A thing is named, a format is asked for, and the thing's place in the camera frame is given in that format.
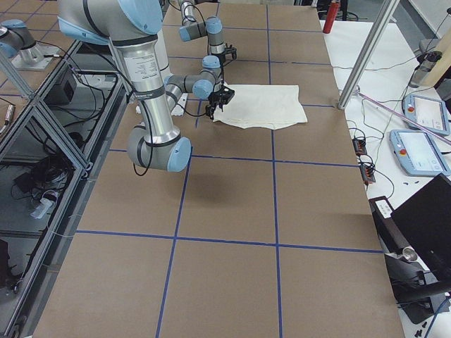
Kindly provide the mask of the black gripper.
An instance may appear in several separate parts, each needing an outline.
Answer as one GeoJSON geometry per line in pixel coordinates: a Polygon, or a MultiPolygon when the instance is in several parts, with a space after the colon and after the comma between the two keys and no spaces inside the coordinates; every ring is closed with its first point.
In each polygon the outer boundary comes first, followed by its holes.
{"type": "Polygon", "coordinates": [[[225,103],[226,95],[222,89],[212,92],[209,95],[208,101],[209,104],[205,107],[205,115],[210,119],[214,120],[214,113],[216,111],[216,107],[222,107],[225,103]]]}

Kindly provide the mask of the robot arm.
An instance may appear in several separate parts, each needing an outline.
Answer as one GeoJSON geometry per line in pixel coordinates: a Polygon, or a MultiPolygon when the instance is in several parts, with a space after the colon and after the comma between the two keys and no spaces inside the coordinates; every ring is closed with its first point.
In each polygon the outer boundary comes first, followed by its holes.
{"type": "Polygon", "coordinates": [[[186,168],[192,145],[173,124],[171,113],[185,93],[209,102],[206,114],[227,104],[234,92],[224,85],[226,54],[235,49],[223,38],[220,18],[198,22],[196,1],[179,1],[184,42],[207,37],[202,70],[194,75],[173,75],[168,67],[160,1],[60,1],[61,32],[81,42],[109,46],[114,67],[137,99],[142,122],[128,139],[127,153],[134,165],[145,169],[180,172],[186,168]]]}
{"type": "Polygon", "coordinates": [[[207,54],[220,56],[226,52],[221,19],[215,15],[205,17],[197,1],[178,1],[181,14],[179,35],[183,42],[207,38],[207,54]]]}

